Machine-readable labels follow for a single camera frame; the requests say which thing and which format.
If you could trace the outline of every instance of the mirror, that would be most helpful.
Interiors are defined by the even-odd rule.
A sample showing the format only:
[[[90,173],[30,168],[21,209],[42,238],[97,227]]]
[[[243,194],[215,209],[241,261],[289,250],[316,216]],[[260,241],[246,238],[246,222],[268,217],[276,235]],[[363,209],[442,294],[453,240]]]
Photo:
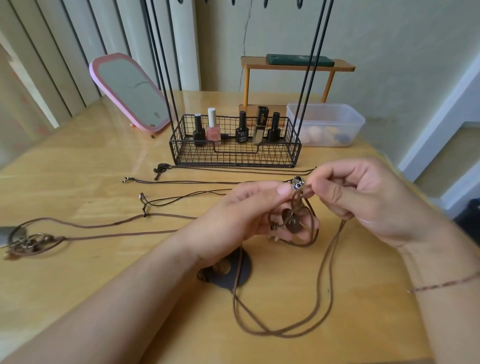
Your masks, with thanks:
[[[95,58],[89,70],[98,87],[140,130],[158,132],[170,122],[162,92],[129,56]]]

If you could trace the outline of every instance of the bracelet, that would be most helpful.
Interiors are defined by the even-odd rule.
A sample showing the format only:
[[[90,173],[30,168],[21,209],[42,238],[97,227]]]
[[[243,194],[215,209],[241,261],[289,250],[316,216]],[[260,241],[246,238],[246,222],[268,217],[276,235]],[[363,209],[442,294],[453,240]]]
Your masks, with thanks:
[[[468,276],[463,279],[459,280],[450,280],[448,282],[442,283],[442,284],[434,284],[432,286],[423,286],[423,287],[418,287],[418,288],[411,288],[407,290],[409,293],[417,293],[417,292],[422,292],[422,291],[428,291],[428,290],[434,290],[436,288],[443,288],[443,287],[449,287],[449,286],[455,286],[457,284],[461,283],[467,283],[470,282],[471,280],[474,280],[475,278],[480,277],[480,271],[472,274],[471,276]]]

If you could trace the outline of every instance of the black wire basket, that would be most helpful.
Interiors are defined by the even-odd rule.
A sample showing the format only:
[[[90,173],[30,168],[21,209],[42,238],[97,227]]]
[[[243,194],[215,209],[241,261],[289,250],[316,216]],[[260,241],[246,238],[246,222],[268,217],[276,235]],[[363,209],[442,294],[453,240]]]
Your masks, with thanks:
[[[255,117],[247,118],[248,141],[237,143],[235,131],[239,117],[217,116],[222,140],[219,144],[207,140],[202,146],[196,146],[193,140],[195,116],[184,114],[170,138],[173,161],[178,166],[236,166],[236,167],[294,167],[297,163],[301,143],[289,118],[280,118],[280,138],[276,143],[266,140],[267,130],[272,118],[268,118],[263,141],[252,144],[255,129]],[[208,125],[208,116],[202,115],[204,127]]]

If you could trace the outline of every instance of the person's right hand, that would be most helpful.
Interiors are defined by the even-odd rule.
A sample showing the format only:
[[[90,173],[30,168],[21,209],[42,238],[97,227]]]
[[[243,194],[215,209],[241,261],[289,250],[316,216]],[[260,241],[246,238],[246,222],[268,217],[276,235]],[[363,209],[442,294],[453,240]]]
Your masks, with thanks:
[[[341,159],[325,163],[307,178],[313,193],[335,214],[358,221],[395,248],[428,240],[445,224],[431,208],[377,158]]]

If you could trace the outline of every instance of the white bottle cap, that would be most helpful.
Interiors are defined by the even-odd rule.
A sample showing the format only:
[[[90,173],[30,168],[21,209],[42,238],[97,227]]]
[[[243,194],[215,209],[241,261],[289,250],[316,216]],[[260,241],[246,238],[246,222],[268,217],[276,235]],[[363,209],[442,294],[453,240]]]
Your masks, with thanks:
[[[210,126],[211,128],[216,126],[215,108],[208,108],[208,126]]]

